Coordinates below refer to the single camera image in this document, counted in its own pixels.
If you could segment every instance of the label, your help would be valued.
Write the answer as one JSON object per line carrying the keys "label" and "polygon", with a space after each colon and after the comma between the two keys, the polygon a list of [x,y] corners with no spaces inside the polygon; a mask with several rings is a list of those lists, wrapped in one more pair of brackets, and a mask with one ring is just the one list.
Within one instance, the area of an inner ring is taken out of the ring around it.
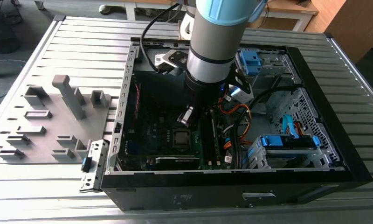
{"label": "label", "polygon": [[225,161],[227,163],[232,163],[232,157],[227,155],[224,161]]}
{"label": "label", "polygon": [[231,96],[228,96],[228,95],[225,95],[225,100],[227,100],[228,102],[231,102],[232,97],[231,97]]}
{"label": "label", "polygon": [[159,65],[163,63],[161,57],[163,57],[164,55],[165,55],[165,54],[156,54],[156,55],[155,55],[155,66],[159,66]]}

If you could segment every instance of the motherboard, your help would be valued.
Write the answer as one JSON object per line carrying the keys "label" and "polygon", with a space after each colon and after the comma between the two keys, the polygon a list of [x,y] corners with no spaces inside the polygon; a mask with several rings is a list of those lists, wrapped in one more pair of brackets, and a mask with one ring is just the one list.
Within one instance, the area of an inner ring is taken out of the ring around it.
{"label": "motherboard", "polygon": [[223,115],[216,108],[201,112],[187,127],[177,118],[183,107],[161,101],[139,89],[139,106],[125,135],[121,170],[208,170],[227,168],[220,145]]}

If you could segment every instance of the blue latch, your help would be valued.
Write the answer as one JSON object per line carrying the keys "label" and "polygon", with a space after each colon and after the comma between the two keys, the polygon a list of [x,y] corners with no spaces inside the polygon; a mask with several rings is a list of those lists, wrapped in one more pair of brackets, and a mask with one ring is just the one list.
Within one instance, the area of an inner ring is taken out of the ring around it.
{"label": "blue latch", "polygon": [[261,144],[263,144],[263,146],[268,146],[268,142],[267,142],[265,137],[261,137]]}
{"label": "blue latch", "polygon": [[319,147],[321,145],[321,140],[319,139],[317,136],[312,137],[313,143],[316,144],[316,146]]}
{"label": "blue latch", "polygon": [[281,137],[279,135],[265,135],[261,137],[263,146],[283,146]]}
{"label": "blue latch", "polygon": [[255,50],[243,50],[240,56],[244,72],[249,76],[256,76],[261,70],[261,59]]}

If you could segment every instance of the black cable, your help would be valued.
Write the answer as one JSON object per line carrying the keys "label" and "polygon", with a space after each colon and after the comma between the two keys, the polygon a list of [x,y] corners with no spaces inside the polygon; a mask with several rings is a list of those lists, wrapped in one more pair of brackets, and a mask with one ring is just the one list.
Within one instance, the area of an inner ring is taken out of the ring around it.
{"label": "black cable", "polygon": [[261,24],[260,24],[260,26],[257,27],[257,29],[261,28],[261,27],[264,26],[264,24],[267,23],[268,17],[269,17],[269,5],[268,5],[268,2],[267,2],[265,16],[264,16],[264,19],[263,19]]}
{"label": "black cable", "polygon": [[147,55],[145,48],[144,48],[144,37],[145,37],[145,34],[147,34],[149,28],[151,28],[152,25],[155,24],[157,18],[159,18],[163,14],[165,14],[167,12],[169,12],[171,10],[173,10],[179,5],[180,5],[179,3],[175,4],[175,5],[171,6],[167,10],[164,10],[157,16],[155,16],[155,18],[153,18],[152,21],[149,22],[148,26],[145,27],[144,32],[143,32],[143,34],[141,34],[141,38],[140,38],[140,47],[141,47],[143,55],[144,55],[144,57],[145,57],[147,60],[148,60],[149,66],[152,67],[152,69],[153,69],[157,73],[160,73],[160,70],[159,70],[159,68],[156,68],[156,66],[155,66],[155,64],[153,64],[153,62],[152,62],[152,60],[149,59],[149,57],[148,57],[148,55]]}
{"label": "black cable", "polygon": [[183,8],[183,5],[180,5],[179,6],[179,8],[177,8],[177,11],[176,11],[176,14],[172,16],[172,18],[169,18],[168,20],[167,20],[167,22],[171,22],[175,18],[176,18],[176,16],[180,14],[180,12],[181,12],[181,8]]}
{"label": "black cable", "polygon": [[[265,90],[255,97],[255,99],[249,103],[249,109],[252,110],[253,107],[256,106],[256,104],[260,102],[260,100],[269,94],[272,94],[277,91],[295,91],[300,87],[303,87],[303,85],[280,86],[280,87],[275,87],[272,89]],[[241,169],[241,163],[243,163],[243,157],[241,157],[243,149],[241,149],[241,145],[239,142],[237,127],[239,127],[239,124],[241,123],[245,113],[247,113],[247,110],[244,109],[237,120],[235,121],[232,131],[231,131],[231,136],[229,136],[231,144],[232,144],[232,153],[233,153],[233,156],[232,156],[232,167],[235,167],[233,169]]]}

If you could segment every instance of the slotted aluminum surface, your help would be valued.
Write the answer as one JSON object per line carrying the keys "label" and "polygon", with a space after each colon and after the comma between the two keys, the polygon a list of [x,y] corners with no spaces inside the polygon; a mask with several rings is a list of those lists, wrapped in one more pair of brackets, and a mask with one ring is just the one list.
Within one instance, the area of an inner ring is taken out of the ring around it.
{"label": "slotted aluminum surface", "polygon": [[[39,84],[55,74],[71,76],[72,85],[81,91],[103,89],[119,96],[129,38],[139,37],[147,26],[143,21],[120,21],[67,17],[55,21],[37,46],[28,64],[0,106],[0,120],[7,119],[5,109],[25,80]],[[179,38],[177,26],[157,23],[147,37]],[[299,47],[321,85],[327,98],[341,120],[347,133],[373,175],[373,90],[349,63],[333,39],[323,34],[248,29],[244,43]],[[104,138],[111,138],[113,123],[108,115]],[[293,220],[285,212],[300,213],[309,222],[331,222],[344,214],[357,220],[357,214],[373,214],[373,182],[359,189],[339,192],[299,206],[271,206],[252,209],[213,209],[188,211],[136,211],[123,213],[104,193],[79,193],[80,165],[0,165],[0,220],[75,221],[124,223],[129,219],[196,218],[240,216],[252,222],[257,213],[277,213],[261,218],[272,221]]]}

